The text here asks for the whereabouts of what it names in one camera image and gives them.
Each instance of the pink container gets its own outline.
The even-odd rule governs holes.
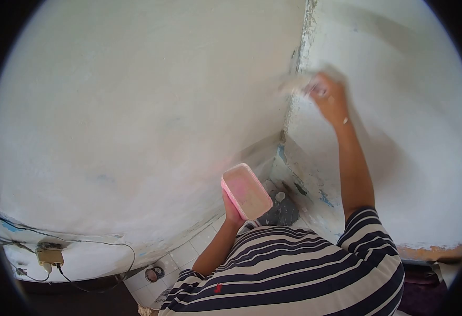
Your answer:
[[[243,219],[256,219],[273,206],[272,199],[246,163],[224,172],[220,186]]]

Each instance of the electrical wire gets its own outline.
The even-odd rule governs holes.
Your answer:
[[[47,274],[47,277],[45,278],[45,280],[37,280],[37,279],[34,279],[34,278],[32,278],[31,276],[27,275],[27,273],[24,272],[21,268],[17,268],[16,266],[14,266],[13,263],[10,262],[9,260],[7,260],[7,261],[8,261],[8,263],[10,263],[10,264],[12,265],[12,267],[15,268],[15,272],[20,273],[20,274],[22,274],[22,275],[24,275],[24,276],[27,276],[28,278],[30,278],[30,279],[33,280],[33,281],[45,282],[46,280],[49,279],[50,273]]]
[[[121,282],[123,280],[120,280],[119,282],[117,282],[117,284],[115,284],[114,286],[108,288],[108,289],[105,289],[105,290],[101,290],[101,291],[93,291],[93,290],[86,290],[86,289],[83,289],[81,287],[79,287],[78,285],[76,285],[76,283],[74,281],[71,281],[70,279],[68,279],[64,273],[63,273],[63,270],[61,270],[61,265],[59,263],[56,263],[56,266],[57,266],[57,269],[59,270],[59,273],[70,283],[71,286],[73,287],[76,287],[78,288],[79,290],[82,290],[84,292],[90,292],[90,293],[96,293],[96,294],[101,294],[101,293],[105,293],[105,292],[108,292],[110,290],[113,290],[117,285],[121,284]]]
[[[7,220],[7,219],[5,219],[5,218],[2,218],[2,217],[0,217],[0,220],[3,221],[3,222],[5,222],[5,223],[7,223],[7,224],[12,225],[14,228],[17,228],[18,230],[32,231],[32,232],[37,233],[37,234],[40,234],[40,235],[45,235],[45,236],[48,236],[48,237],[57,238],[57,239],[59,239],[59,240],[65,241],[65,242],[67,242],[67,243],[71,243],[71,242],[78,242],[78,243],[96,243],[96,244],[104,244],[104,245],[111,245],[111,246],[127,246],[129,249],[131,249],[131,251],[133,252],[133,261],[132,261],[131,264],[129,265],[129,268],[127,269],[127,271],[124,273],[124,276],[117,282],[116,285],[114,285],[113,287],[108,288],[108,289],[106,289],[106,290],[100,291],[100,292],[89,291],[89,290],[83,289],[83,288],[77,286],[76,284],[74,284],[73,281],[71,281],[70,279],[68,279],[68,278],[63,274],[63,271],[61,270],[61,266],[57,263],[57,268],[58,268],[59,272],[61,273],[61,275],[63,275],[63,277],[64,277],[67,281],[69,281],[70,284],[71,284],[72,286],[74,286],[74,287],[76,287],[76,288],[78,288],[78,289],[80,289],[80,290],[82,290],[82,291],[85,291],[85,292],[104,293],[104,292],[106,292],[106,291],[109,291],[109,290],[113,289],[114,287],[116,287],[117,285],[119,285],[121,282],[123,282],[123,281],[126,279],[126,274],[127,274],[129,271],[131,271],[131,268],[133,267],[134,261],[136,260],[136,253],[134,252],[134,249],[133,249],[130,245],[128,245],[128,244],[124,244],[124,243],[121,243],[121,244],[112,244],[112,243],[105,243],[105,242],[103,242],[103,241],[94,241],[94,240],[66,240],[66,239],[63,239],[63,238],[61,238],[61,237],[57,237],[57,236],[54,236],[54,235],[51,235],[51,234],[45,234],[45,233],[43,233],[43,232],[41,232],[41,231],[37,231],[37,230],[32,229],[32,228],[19,227],[19,226],[17,226],[16,224],[14,224],[13,222],[11,222],[11,221],[9,221],[9,220]],[[36,280],[36,279],[31,278],[30,276],[28,276],[28,275],[27,275],[26,273],[24,273],[23,271],[21,271],[21,274],[27,276],[28,278],[30,278],[30,279],[32,279],[32,280],[35,280],[35,281],[39,281],[39,282],[40,282],[40,280]]]

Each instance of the white wall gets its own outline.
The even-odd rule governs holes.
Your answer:
[[[303,0],[45,2],[0,79],[0,214],[131,244],[134,267],[184,243],[223,213],[226,169],[245,161],[269,173],[288,108],[273,78],[289,70],[304,9]],[[0,236],[52,240],[1,223]],[[6,251],[45,276],[32,254]],[[131,261],[126,247],[96,244],[63,255],[73,280]]]
[[[376,208],[394,241],[461,245],[462,62],[428,6],[310,2],[303,39],[302,71],[331,65],[346,76]],[[343,211],[334,132],[306,100],[295,98],[288,117],[284,155],[314,203],[305,216],[336,240]]]

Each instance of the white floor tile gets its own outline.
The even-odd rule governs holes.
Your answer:
[[[146,286],[142,287],[141,289],[136,290],[134,292],[134,295],[136,295],[136,297],[139,300],[139,303],[143,307],[149,307],[157,298],[157,296],[154,297],[154,295],[152,295],[149,288]]]
[[[215,229],[215,231],[219,231],[222,224],[224,224],[225,219],[226,215],[217,218],[215,222],[212,223],[213,229]]]
[[[184,271],[185,269],[192,269],[194,262],[196,262],[196,259],[192,260],[191,262],[184,264],[183,266],[180,267],[180,272]]]
[[[194,249],[190,242],[187,242],[170,253],[171,258],[177,264],[177,267],[181,267],[187,264],[198,256],[197,251]]]
[[[310,229],[310,227],[308,227],[308,225],[306,224],[306,222],[304,221],[303,218],[299,218],[297,221],[294,222],[294,224],[292,225],[293,228],[296,228],[296,227],[300,227],[300,228],[308,228]]]
[[[164,270],[164,275],[169,275],[178,269],[177,264],[173,261],[169,254],[159,259],[153,266],[161,267]]]
[[[213,226],[210,225],[209,227],[203,229],[199,234],[194,236],[190,240],[190,244],[193,245],[194,249],[196,250],[198,254],[201,254],[206,249],[206,247],[210,244],[210,242],[212,241],[212,239],[215,237],[216,234],[217,232],[215,231]]]
[[[150,282],[145,278],[145,269],[143,269],[129,279],[125,280],[124,284],[126,284],[126,287],[130,292],[134,292],[137,289],[150,284]]]
[[[169,275],[165,275],[161,280],[163,280],[167,287],[172,287],[175,284],[175,282],[177,282],[179,274],[180,270],[176,269]]]
[[[156,299],[159,295],[161,295],[161,293],[164,290],[168,288],[166,284],[161,280],[158,280],[157,282],[153,282],[147,285],[146,287],[149,288],[150,293],[152,293],[152,295],[154,296],[154,299]]]

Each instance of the striped shirt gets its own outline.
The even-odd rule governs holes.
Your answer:
[[[367,207],[350,216],[336,245],[286,226],[237,236],[213,274],[180,273],[159,316],[392,315],[404,276],[396,246]]]

